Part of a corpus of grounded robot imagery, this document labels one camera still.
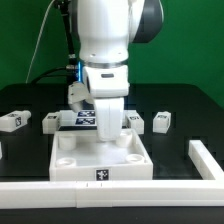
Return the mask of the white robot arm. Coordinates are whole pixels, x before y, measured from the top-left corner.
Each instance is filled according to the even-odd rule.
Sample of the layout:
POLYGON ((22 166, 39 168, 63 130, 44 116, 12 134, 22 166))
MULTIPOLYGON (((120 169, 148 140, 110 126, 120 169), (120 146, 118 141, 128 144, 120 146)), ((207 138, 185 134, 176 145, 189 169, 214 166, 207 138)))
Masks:
POLYGON ((160 0, 71 0, 71 30, 80 41, 83 100, 96 112, 99 139, 120 136, 129 93, 128 45, 148 43, 164 20, 160 0))

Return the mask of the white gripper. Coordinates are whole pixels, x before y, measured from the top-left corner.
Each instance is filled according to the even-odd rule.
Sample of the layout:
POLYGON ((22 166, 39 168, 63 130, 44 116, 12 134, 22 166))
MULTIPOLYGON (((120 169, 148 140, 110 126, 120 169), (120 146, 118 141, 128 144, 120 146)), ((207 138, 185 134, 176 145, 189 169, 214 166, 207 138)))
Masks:
POLYGON ((99 139, 117 139, 122 129, 124 97, 129 93, 128 66, 108 69, 84 66, 83 78, 93 100, 99 139))

